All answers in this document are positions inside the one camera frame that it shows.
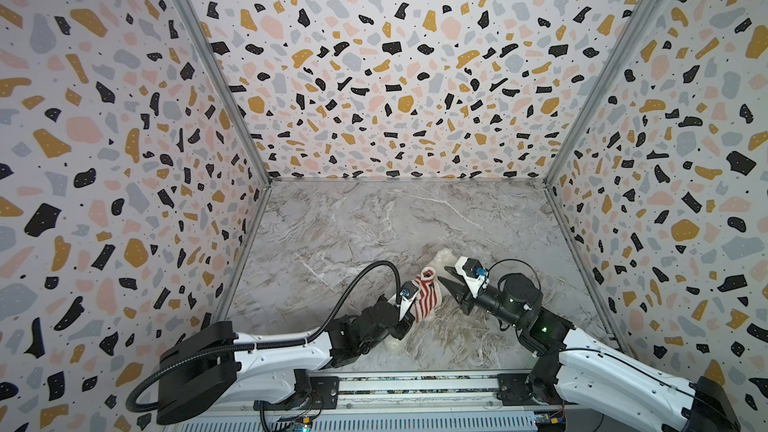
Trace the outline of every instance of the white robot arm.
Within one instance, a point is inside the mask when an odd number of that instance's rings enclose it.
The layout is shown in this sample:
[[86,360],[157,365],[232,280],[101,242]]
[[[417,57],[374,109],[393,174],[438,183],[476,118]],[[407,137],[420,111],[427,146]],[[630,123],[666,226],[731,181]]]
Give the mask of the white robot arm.
[[[387,265],[396,275],[395,300],[381,296],[360,315],[336,318],[355,284],[379,265]],[[520,343],[538,356],[524,383],[516,388],[500,386],[497,398],[504,405],[530,404],[531,399],[540,404],[581,404],[639,432],[740,430],[717,383],[702,377],[694,384],[602,344],[543,308],[541,291],[523,274],[507,274],[494,287],[490,271],[476,259],[461,257],[455,267],[446,269],[460,282],[438,279],[465,314],[475,305],[486,309],[513,326]],[[328,378],[310,376],[308,371],[350,364],[388,335],[402,339],[414,322],[408,310],[417,291],[410,282],[401,287],[395,266],[379,261],[352,281],[319,328],[261,336],[236,334],[231,322],[211,324],[163,354],[160,369],[130,393],[127,408],[157,410],[158,424],[167,425],[193,418],[214,402],[253,401],[260,409],[262,427],[268,430],[265,408],[301,408],[308,400],[310,406],[316,405],[314,380]],[[139,396],[155,381],[160,382],[158,402],[138,404]]]
[[[337,318],[360,279],[380,265],[395,275],[394,304],[382,295],[360,315]],[[231,322],[216,322],[163,353],[160,368],[131,391],[126,408],[140,413],[157,410],[158,424],[168,425],[193,418],[214,402],[248,400],[262,407],[298,407],[312,393],[307,372],[350,364],[389,335],[402,340],[415,321],[408,310],[417,297],[418,288],[412,282],[400,285],[394,264],[378,261],[352,280],[319,328],[262,336],[236,334]],[[156,381],[160,382],[158,401],[138,403]]]
[[461,257],[446,269],[463,283],[438,279],[463,312],[485,308],[513,326],[520,343],[539,356],[527,393],[518,398],[585,405],[640,432],[740,430],[719,384],[704,377],[694,384],[602,344],[543,308],[541,291],[523,274],[505,275],[499,290],[476,259]]

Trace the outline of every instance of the striped fabric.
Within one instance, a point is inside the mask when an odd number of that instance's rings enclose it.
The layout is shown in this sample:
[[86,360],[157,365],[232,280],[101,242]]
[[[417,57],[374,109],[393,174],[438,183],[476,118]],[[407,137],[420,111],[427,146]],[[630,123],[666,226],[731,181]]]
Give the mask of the striped fabric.
[[440,285],[435,283],[436,278],[437,272],[434,268],[424,267],[422,273],[413,279],[420,292],[412,308],[416,322],[421,322],[435,307],[440,305],[442,293],[440,292]]

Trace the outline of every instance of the black cable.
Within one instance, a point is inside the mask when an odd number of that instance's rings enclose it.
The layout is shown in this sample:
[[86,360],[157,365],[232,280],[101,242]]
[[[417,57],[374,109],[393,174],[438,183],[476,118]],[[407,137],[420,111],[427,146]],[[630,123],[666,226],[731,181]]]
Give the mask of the black cable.
[[259,342],[258,344],[248,343],[248,344],[221,345],[219,347],[212,347],[212,348],[200,350],[199,352],[192,354],[189,357],[186,357],[181,360],[177,360],[171,364],[160,367],[157,371],[150,374],[149,377],[142,380],[141,383],[139,383],[139,385],[137,385],[136,388],[133,389],[128,395],[128,397],[125,399],[125,408],[127,408],[129,412],[136,412],[138,414],[156,410],[159,407],[158,402],[149,402],[148,404],[139,404],[137,402],[137,400],[139,399],[139,396],[142,395],[142,393],[146,389],[148,389],[152,384],[154,384],[159,379],[168,375],[168,373],[170,373],[173,369],[176,369],[177,367],[183,364],[186,364],[192,360],[197,360],[203,357],[220,356],[222,354],[228,354],[230,352],[251,351],[254,349],[264,350],[264,349],[272,349],[272,348],[295,347],[297,345],[304,345],[314,341],[322,334],[323,331],[325,331],[326,327],[328,327],[328,324],[336,317],[336,314],[339,313],[339,310],[341,309],[342,305],[344,305],[344,302],[350,296],[350,293],[352,292],[354,287],[358,284],[358,282],[360,282],[360,280],[362,280],[362,278],[365,277],[365,275],[368,272],[370,272],[376,267],[379,267],[379,265],[386,265],[395,274],[395,287],[396,287],[395,302],[398,305],[400,305],[400,301],[402,300],[399,293],[401,285],[400,285],[400,273],[398,272],[397,267],[395,267],[394,264],[386,260],[376,261],[372,264],[369,264],[367,267],[365,267],[363,270],[360,271],[360,273],[354,278],[354,280],[352,280],[352,283],[350,283],[350,285],[342,293],[341,298],[333,307],[333,310],[331,311],[331,314],[328,316],[326,321],[322,324],[322,326],[320,326],[320,328],[312,332],[312,334],[306,339],[297,339],[293,341],[281,341],[281,342]]
[[592,432],[598,432],[598,429],[600,428],[600,426],[603,425],[603,420],[605,420],[605,414],[602,414],[602,415],[603,417],[600,418],[600,423],[598,424],[597,427],[594,428],[594,430],[592,430]]
[[[534,268],[531,266],[531,264],[528,264],[527,262],[525,262],[525,261],[522,261],[522,260],[520,260],[519,258],[504,258],[504,259],[502,259],[502,260],[500,260],[500,261],[496,262],[494,265],[492,265],[492,266],[491,266],[491,268],[490,268],[490,269],[488,269],[488,273],[490,274],[490,273],[491,273],[491,270],[493,270],[493,268],[494,268],[496,265],[499,265],[499,264],[501,264],[502,262],[510,262],[510,261],[513,261],[513,262],[520,262],[521,264],[525,264],[525,265],[527,265],[527,266],[528,266],[528,268],[530,268],[530,269],[531,269],[531,272],[533,273],[533,275],[536,277],[536,282],[538,283],[538,290],[539,290],[539,291],[541,291],[541,290],[542,290],[542,280],[541,280],[541,279],[538,277],[538,273],[536,273],[536,269],[534,269]],[[510,275],[512,275],[512,274],[506,274],[506,275],[503,275],[503,276],[501,276],[501,278],[498,280],[498,282],[496,283],[496,287],[497,287],[499,290],[502,290],[502,282],[504,282],[505,280],[507,280],[507,277],[509,277]]]
[[314,420],[318,417],[320,417],[320,414],[322,414],[322,409],[326,408],[326,400],[322,397],[322,394],[318,394],[320,396],[320,409],[317,411],[317,414],[310,417],[310,420]]
[[376,267],[379,267],[380,265],[385,265],[389,267],[392,270],[392,273],[395,274],[395,303],[400,305],[400,301],[402,300],[402,297],[400,297],[400,273],[397,270],[397,267],[395,267],[394,264],[392,264],[389,261],[386,260],[379,260],[372,264],[368,264],[367,267],[365,267],[363,270],[360,271],[360,273],[352,280],[350,285],[344,290],[344,292],[341,294],[341,297],[339,298],[339,301],[336,303],[336,305],[333,307],[333,310],[331,311],[330,315],[326,319],[325,322],[322,323],[320,328],[318,328],[316,331],[312,332],[312,335],[310,335],[306,339],[294,339],[293,341],[281,341],[281,342],[259,342],[256,344],[257,350],[264,350],[264,349],[272,349],[272,348],[284,348],[284,347],[295,347],[297,345],[304,345],[308,344],[315,339],[317,339],[323,331],[326,330],[326,327],[328,327],[328,324],[336,318],[336,314],[339,313],[339,310],[341,310],[341,306],[344,305],[344,302],[346,299],[350,296],[350,293],[355,288],[355,286],[362,280],[363,277],[366,276],[368,272],[373,270]]
[[149,377],[142,380],[141,383],[137,385],[136,388],[130,392],[130,394],[128,395],[128,398],[125,399],[125,408],[127,408],[129,412],[136,412],[138,414],[143,412],[150,412],[152,410],[157,409],[158,402],[150,402],[148,404],[138,404],[136,400],[139,399],[139,396],[142,395],[144,391],[149,388],[149,386],[157,382],[159,379],[168,375],[168,373],[170,373],[173,369],[176,369],[177,367],[183,364],[186,364],[187,362],[191,362],[193,360],[197,360],[203,357],[220,356],[220,355],[229,354],[232,352],[254,350],[255,346],[256,344],[253,344],[253,343],[221,345],[219,347],[212,347],[205,350],[201,350],[195,354],[190,355],[189,357],[183,358],[181,360],[177,360],[172,364],[161,366],[157,371],[150,374]]
[[288,418],[279,418],[279,419],[277,419],[277,421],[278,422],[293,422],[296,419],[300,419],[300,418],[306,416],[307,413],[309,413],[309,411],[312,410],[312,394],[314,394],[314,393],[315,393],[315,391],[312,390],[310,392],[310,394],[307,396],[307,399],[305,399],[305,401],[308,400],[308,402],[306,404],[306,408],[301,411],[301,414],[294,415],[293,417],[288,417]]
[[623,360],[623,359],[621,359],[621,358],[618,358],[618,357],[616,357],[615,355],[606,354],[606,353],[605,353],[605,352],[603,352],[602,350],[596,350],[596,349],[585,348],[585,347],[573,347],[573,348],[566,348],[566,349],[563,349],[563,350],[553,350],[552,352],[549,352],[548,354],[544,354],[544,355],[554,355],[554,354],[560,354],[561,352],[569,352],[569,351],[571,351],[571,350],[586,350],[587,352],[593,352],[593,353],[595,353],[595,354],[598,354],[598,355],[603,355],[603,356],[605,356],[605,357],[610,357],[610,358],[612,358],[613,360],[618,360],[619,362],[621,362],[622,364],[626,365],[627,367],[629,367],[629,368],[631,368],[631,369],[635,369],[637,372],[640,372],[642,375],[645,375],[645,376],[646,376],[646,377],[648,377],[648,378],[651,378],[651,379],[654,379],[654,380],[656,380],[656,381],[657,381],[659,384],[661,384],[661,385],[663,385],[663,386],[665,386],[665,387],[667,387],[667,388],[673,388],[673,389],[677,390],[678,392],[680,392],[682,395],[687,395],[688,397],[690,397],[690,398],[692,398],[692,399],[694,399],[694,400],[698,400],[699,402],[701,402],[702,404],[704,404],[704,405],[705,405],[705,406],[707,406],[708,408],[711,408],[712,410],[714,410],[715,412],[717,412],[717,414],[718,414],[719,416],[721,416],[722,418],[724,418],[724,419],[725,419],[725,422],[727,422],[728,424],[730,424],[730,426],[731,426],[731,427],[733,427],[733,429],[734,429],[734,430],[738,430],[738,429],[739,429],[739,427],[737,427],[737,426],[736,426],[736,424],[734,424],[733,422],[731,422],[731,421],[730,421],[730,419],[729,419],[729,418],[728,418],[728,417],[727,417],[727,416],[726,416],[726,415],[725,415],[723,412],[719,411],[719,410],[718,410],[718,409],[716,409],[716,408],[715,408],[713,405],[709,404],[709,403],[708,403],[708,402],[706,402],[705,400],[699,399],[699,398],[698,398],[698,397],[696,397],[695,395],[692,395],[692,394],[688,394],[688,393],[687,393],[685,390],[681,390],[681,389],[679,389],[679,388],[677,388],[677,387],[674,387],[672,384],[668,384],[667,382],[664,382],[663,380],[661,380],[661,379],[659,379],[659,378],[656,378],[656,377],[654,377],[654,376],[653,376],[653,375],[651,375],[651,374],[648,374],[648,372],[646,372],[645,370],[642,370],[642,369],[640,369],[640,368],[638,368],[638,367],[635,367],[634,365],[630,364],[630,363],[629,363],[629,362],[627,362],[626,360]]
[[266,406],[265,400],[259,401],[259,422],[261,422],[262,432],[272,432],[270,426],[266,423],[266,414],[264,413],[264,407]]

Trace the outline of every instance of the gray marble surface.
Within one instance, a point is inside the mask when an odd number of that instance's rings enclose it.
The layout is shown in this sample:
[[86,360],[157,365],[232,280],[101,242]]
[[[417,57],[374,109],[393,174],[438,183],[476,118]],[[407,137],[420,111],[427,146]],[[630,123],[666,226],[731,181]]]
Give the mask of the gray marble surface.
[[[234,295],[235,330],[284,334],[319,326],[345,286],[370,262],[393,262],[405,281],[437,251],[533,265],[543,304],[595,337],[607,337],[539,182],[275,182]],[[520,265],[500,264],[492,279]],[[370,272],[341,314],[359,313],[394,293],[392,274]],[[347,370],[530,368],[514,330],[447,293],[430,322],[415,324],[402,350],[379,346]]]

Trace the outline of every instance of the terrazzo patterned wall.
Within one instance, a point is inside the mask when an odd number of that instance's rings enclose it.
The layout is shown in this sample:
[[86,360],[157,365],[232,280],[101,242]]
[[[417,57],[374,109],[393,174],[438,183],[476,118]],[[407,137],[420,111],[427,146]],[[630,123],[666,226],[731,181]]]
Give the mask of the terrazzo patterned wall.
[[766,0],[662,0],[554,192],[640,360],[768,418]]
[[169,0],[0,16],[0,430],[143,430],[126,396],[210,321],[256,178]]
[[543,177],[638,0],[192,0],[272,177]]

